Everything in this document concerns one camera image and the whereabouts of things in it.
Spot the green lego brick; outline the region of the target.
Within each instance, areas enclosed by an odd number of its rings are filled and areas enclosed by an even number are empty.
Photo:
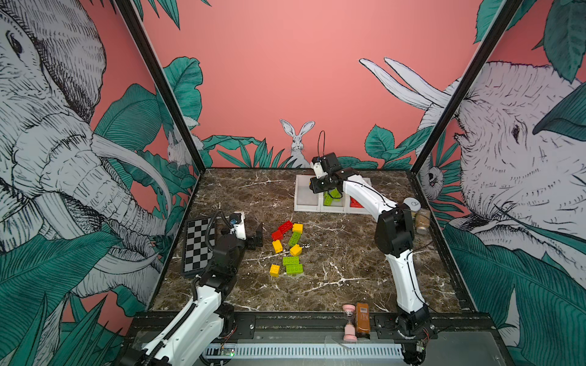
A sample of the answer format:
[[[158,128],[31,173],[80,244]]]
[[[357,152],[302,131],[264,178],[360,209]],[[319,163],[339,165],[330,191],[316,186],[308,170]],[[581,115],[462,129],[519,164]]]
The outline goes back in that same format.
[[[287,265],[297,265],[300,263],[300,259],[298,256],[286,256],[282,259],[282,264],[284,266]]]
[[[299,275],[299,274],[304,273],[304,267],[302,264],[286,265],[285,270],[286,270],[286,274],[290,275],[290,276]]]
[[[288,241],[288,245],[290,247],[298,245],[299,239],[301,239],[302,234],[299,232],[293,232],[291,238]]]
[[[328,194],[324,194],[324,206],[331,206],[331,204],[333,203],[333,198],[328,195]]]

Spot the white three-compartment bin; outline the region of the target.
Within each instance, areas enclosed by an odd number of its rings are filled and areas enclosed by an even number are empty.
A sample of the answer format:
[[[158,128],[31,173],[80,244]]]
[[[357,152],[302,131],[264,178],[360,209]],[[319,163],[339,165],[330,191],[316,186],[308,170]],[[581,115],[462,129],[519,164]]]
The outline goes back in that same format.
[[[311,175],[296,175],[295,177],[295,211],[330,214],[369,214],[364,207],[362,209],[350,208],[349,203],[352,197],[346,194],[341,195],[335,190],[331,192],[334,197],[331,206],[324,206],[324,194],[327,193],[313,193],[309,188],[311,178]]]

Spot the red arch lego piece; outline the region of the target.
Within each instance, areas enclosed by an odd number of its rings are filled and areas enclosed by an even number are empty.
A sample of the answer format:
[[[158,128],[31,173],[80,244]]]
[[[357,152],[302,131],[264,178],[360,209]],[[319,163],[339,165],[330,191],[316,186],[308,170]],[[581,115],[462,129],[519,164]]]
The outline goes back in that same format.
[[[349,207],[350,208],[356,208],[356,209],[362,209],[363,208],[363,206],[360,204],[360,202],[358,202],[355,198],[350,198]]]

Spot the yellow lego brick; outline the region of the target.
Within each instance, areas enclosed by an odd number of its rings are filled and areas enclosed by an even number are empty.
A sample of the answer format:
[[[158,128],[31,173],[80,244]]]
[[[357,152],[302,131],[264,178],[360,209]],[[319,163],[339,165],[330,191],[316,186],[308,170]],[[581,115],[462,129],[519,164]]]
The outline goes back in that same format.
[[[300,256],[300,254],[302,254],[302,247],[300,247],[300,245],[294,245],[290,248],[290,254],[292,256]]]
[[[302,224],[293,224],[292,231],[293,231],[293,233],[302,234],[303,233],[303,225]]]
[[[280,266],[279,265],[271,265],[269,270],[269,275],[273,278],[279,277],[280,274]]]
[[[280,240],[275,240],[272,242],[273,245],[273,249],[275,251],[276,254],[282,253],[283,252],[283,246]]]

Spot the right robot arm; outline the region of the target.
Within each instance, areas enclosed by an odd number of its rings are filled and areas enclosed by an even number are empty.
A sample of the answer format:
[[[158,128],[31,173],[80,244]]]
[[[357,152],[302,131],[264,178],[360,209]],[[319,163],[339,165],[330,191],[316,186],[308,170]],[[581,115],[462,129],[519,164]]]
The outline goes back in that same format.
[[[350,196],[376,220],[375,244],[385,255],[395,282],[398,331],[406,339],[430,338],[430,309],[424,301],[414,268],[414,225],[411,209],[386,198],[352,168],[344,168],[335,153],[311,160],[315,193],[334,189]]]

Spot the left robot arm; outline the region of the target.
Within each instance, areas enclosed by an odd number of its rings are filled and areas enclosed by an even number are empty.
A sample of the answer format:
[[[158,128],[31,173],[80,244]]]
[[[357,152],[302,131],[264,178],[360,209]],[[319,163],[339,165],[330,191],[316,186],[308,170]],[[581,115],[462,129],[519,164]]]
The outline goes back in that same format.
[[[245,213],[237,211],[228,217],[217,211],[226,227],[210,244],[210,230],[204,244],[213,252],[200,279],[192,285],[192,297],[169,325],[141,349],[128,349],[116,365],[194,365],[210,344],[226,339],[236,331],[233,306],[227,296],[237,282],[238,269],[245,251],[262,245],[262,225],[254,236],[247,236]]]

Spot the checkerboard calibration plate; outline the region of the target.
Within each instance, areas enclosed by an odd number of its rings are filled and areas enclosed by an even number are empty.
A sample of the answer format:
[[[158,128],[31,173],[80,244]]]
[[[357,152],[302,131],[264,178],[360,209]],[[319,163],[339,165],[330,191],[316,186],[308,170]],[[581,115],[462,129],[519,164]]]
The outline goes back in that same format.
[[[193,278],[205,270],[213,252],[205,244],[205,233],[210,217],[198,217],[186,224],[186,243],[183,249],[182,276]]]

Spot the brown spice jar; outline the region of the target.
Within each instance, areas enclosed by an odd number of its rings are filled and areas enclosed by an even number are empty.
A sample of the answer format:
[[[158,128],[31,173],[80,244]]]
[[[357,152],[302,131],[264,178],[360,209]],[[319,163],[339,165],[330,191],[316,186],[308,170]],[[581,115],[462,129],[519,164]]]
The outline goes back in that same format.
[[[427,209],[421,208],[415,216],[415,229],[418,234],[424,235],[429,233],[431,213]]]

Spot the pink hourglass timer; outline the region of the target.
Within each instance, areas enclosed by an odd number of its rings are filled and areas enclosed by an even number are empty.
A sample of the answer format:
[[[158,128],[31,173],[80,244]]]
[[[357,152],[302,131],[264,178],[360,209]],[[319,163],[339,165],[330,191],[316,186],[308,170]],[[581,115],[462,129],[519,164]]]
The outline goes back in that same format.
[[[345,304],[343,305],[343,312],[346,316],[343,340],[347,343],[356,343],[356,307],[352,304]]]

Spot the white perforated rail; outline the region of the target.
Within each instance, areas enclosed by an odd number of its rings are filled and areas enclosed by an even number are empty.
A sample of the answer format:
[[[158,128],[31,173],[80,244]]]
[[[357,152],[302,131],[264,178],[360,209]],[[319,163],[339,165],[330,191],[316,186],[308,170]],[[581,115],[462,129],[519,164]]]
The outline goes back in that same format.
[[[399,344],[337,343],[228,343],[224,347],[211,344],[202,353],[207,359],[400,359]]]

